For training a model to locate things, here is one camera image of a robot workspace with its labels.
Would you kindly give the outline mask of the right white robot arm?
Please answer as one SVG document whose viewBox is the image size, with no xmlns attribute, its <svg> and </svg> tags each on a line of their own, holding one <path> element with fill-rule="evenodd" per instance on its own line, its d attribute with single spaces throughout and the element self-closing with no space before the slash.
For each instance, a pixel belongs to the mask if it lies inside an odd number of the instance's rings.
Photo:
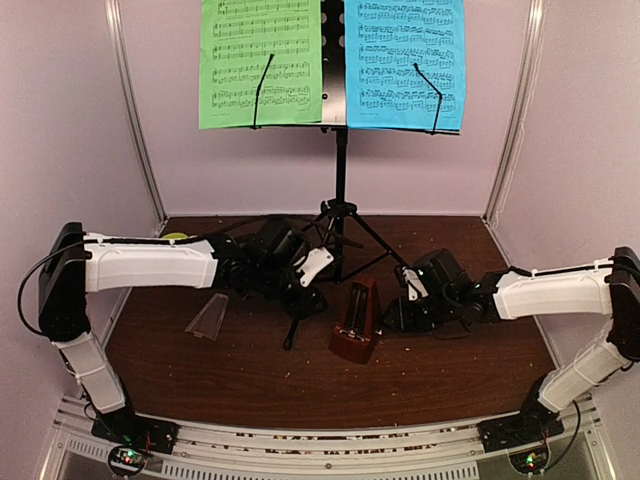
<svg viewBox="0 0 640 480">
<path fill-rule="evenodd" d="M 629 247 L 588 264 L 531 271 L 511 266 L 478 281 L 449 250 L 439 249 L 397 266 L 396 276 L 407 293 L 391 301 L 381 323 L 399 333 L 433 332 L 451 321 L 468 328 L 540 315 L 608 317 L 572 363 L 532 386 L 512 423 L 519 440 L 535 440 L 573 400 L 639 360 L 639 258 Z"/>
</svg>

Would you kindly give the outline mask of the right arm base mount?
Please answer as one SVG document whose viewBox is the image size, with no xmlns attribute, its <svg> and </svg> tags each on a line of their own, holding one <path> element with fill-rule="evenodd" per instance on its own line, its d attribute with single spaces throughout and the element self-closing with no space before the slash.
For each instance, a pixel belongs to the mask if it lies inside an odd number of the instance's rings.
<svg viewBox="0 0 640 480">
<path fill-rule="evenodd" d="M 552 463 L 549 440 L 564 432 L 558 419 L 523 419 L 520 415 L 485 420 L 478 432 L 486 453 L 505 451 L 513 469 L 523 475 L 542 474 Z"/>
</svg>

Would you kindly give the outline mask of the clear plastic metronome cover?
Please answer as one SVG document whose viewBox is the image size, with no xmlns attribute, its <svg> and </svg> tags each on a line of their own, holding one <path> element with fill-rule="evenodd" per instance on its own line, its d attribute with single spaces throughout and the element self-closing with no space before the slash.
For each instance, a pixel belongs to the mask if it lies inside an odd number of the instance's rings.
<svg viewBox="0 0 640 480">
<path fill-rule="evenodd" d="M 215 341 L 226 315 L 229 297 L 215 293 L 185 328 L 185 332 L 196 338 Z"/>
</svg>

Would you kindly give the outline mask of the blue sheet music page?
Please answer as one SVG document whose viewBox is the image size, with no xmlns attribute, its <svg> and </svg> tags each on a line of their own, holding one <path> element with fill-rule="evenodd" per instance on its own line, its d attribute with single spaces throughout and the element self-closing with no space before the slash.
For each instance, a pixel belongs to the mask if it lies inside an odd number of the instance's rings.
<svg viewBox="0 0 640 480">
<path fill-rule="evenodd" d="M 462 1 L 346 1 L 347 125 L 461 130 L 466 101 Z"/>
</svg>

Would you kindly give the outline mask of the brown wooden metronome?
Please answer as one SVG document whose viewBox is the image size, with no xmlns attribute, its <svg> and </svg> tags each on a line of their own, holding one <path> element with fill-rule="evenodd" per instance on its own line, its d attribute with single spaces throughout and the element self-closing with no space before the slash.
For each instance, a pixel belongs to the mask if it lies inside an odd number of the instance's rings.
<svg viewBox="0 0 640 480">
<path fill-rule="evenodd" d="M 351 283 L 343 314 L 332 331 L 328 349 L 351 363 L 365 365 L 376 346 L 381 319 L 377 280 L 360 275 Z"/>
</svg>

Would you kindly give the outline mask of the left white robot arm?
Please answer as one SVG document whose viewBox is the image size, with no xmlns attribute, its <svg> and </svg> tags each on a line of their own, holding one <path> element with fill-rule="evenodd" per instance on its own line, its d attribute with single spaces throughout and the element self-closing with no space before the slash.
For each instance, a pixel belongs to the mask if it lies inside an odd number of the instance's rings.
<svg viewBox="0 0 640 480">
<path fill-rule="evenodd" d="M 325 246 L 312 247 L 286 216 L 260 221 L 257 232 L 237 238 L 227 226 L 178 239 L 112 237 L 69 222 L 30 269 L 39 276 L 38 324 L 24 327 L 58 349 L 98 420 L 121 443 L 137 442 L 144 424 L 92 332 L 87 294 L 165 286 L 258 293 L 278 302 L 294 325 L 326 311 L 326 299 L 312 283 L 334 255 Z"/>
</svg>

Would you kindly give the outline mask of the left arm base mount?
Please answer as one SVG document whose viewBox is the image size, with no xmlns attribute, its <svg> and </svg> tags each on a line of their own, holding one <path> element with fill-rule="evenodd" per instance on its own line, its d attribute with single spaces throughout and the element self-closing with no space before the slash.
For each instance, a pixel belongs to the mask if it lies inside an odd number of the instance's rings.
<svg viewBox="0 0 640 480">
<path fill-rule="evenodd" d="M 139 417 L 132 433 L 116 434 L 96 418 L 91 434 L 114 443 L 107 453 L 108 468 L 119 477 L 140 474 L 158 454 L 173 452 L 179 426 L 170 421 Z"/>
</svg>

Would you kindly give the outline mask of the green sheet music page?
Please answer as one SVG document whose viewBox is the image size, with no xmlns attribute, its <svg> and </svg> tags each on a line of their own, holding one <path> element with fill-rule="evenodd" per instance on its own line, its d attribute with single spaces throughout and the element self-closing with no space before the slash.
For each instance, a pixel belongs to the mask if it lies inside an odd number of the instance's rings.
<svg viewBox="0 0 640 480">
<path fill-rule="evenodd" d="M 321 3 L 201 3 L 199 128 L 322 119 Z"/>
</svg>

